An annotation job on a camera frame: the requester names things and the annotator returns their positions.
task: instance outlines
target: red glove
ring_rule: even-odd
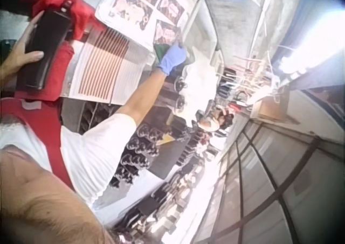
[[[60,9],[67,0],[21,0],[25,3],[33,4],[32,16],[36,16],[41,11],[48,8]],[[95,9],[83,0],[70,0],[72,2],[71,16],[74,24],[74,39],[80,40],[84,34],[86,26],[90,23],[97,29],[104,29],[103,24],[95,17]]]

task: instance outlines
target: ceiling light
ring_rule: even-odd
[[[336,54],[345,46],[345,11],[324,15],[309,31],[302,44],[289,58],[283,58],[280,69],[287,74],[305,72]]]

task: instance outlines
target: hand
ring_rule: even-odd
[[[16,74],[20,68],[26,64],[37,62],[44,56],[42,51],[34,51],[31,53],[25,53],[25,46],[29,41],[30,34],[35,28],[37,21],[43,15],[43,11],[40,12],[32,21],[29,23],[28,27],[24,31],[24,34],[16,42],[11,53],[6,58],[6,60],[1,65],[1,81],[7,81],[10,77]]]
[[[186,50],[175,44],[169,48],[158,67],[163,71],[163,73],[169,76],[173,68],[182,64],[186,58]]]

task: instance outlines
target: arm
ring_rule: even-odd
[[[119,108],[117,113],[132,117],[138,126],[154,105],[165,78],[166,74],[161,69],[157,68],[154,70],[150,78],[138,87],[127,103]]]
[[[5,86],[20,70],[20,68],[31,62],[37,62],[43,57],[43,52],[34,51],[31,53],[25,53],[25,45],[30,38],[32,30],[35,28],[37,21],[41,18],[43,12],[38,14],[29,23],[28,27],[24,31],[24,34],[14,45],[11,53],[6,60],[1,64],[0,67],[0,82],[1,87]]]
[[[185,61],[187,52],[178,45],[173,45],[165,54],[158,68],[129,98],[127,103],[118,110],[133,118],[138,126],[154,105],[166,76],[171,70]]]

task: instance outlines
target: paper sheet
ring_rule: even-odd
[[[69,97],[124,104],[138,86],[148,54],[113,29],[92,31],[75,68]]]
[[[194,4],[190,0],[102,0],[96,17],[154,52],[157,20],[183,29]]]

